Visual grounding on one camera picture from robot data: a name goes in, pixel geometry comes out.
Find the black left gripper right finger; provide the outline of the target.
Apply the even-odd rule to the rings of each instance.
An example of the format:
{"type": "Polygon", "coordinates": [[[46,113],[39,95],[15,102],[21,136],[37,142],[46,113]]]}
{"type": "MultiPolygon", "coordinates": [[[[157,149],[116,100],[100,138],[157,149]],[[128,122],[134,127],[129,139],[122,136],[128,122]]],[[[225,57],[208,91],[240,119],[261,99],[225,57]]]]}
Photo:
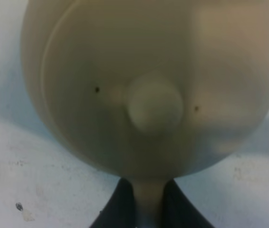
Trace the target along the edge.
{"type": "Polygon", "coordinates": [[[164,188],[162,199],[162,228],[214,228],[187,199],[175,180],[164,188]]]}

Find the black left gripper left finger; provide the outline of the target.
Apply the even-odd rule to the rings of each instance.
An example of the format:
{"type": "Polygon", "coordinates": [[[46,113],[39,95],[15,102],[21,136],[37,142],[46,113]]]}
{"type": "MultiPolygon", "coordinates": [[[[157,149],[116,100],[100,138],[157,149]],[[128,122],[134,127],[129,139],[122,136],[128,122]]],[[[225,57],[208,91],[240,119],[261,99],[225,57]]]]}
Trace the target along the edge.
{"type": "Polygon", "coordinates": [[[135,228],[135,219],[132,185],[126,179],[120,179],[110,200],[90,228],[135,228]]]}

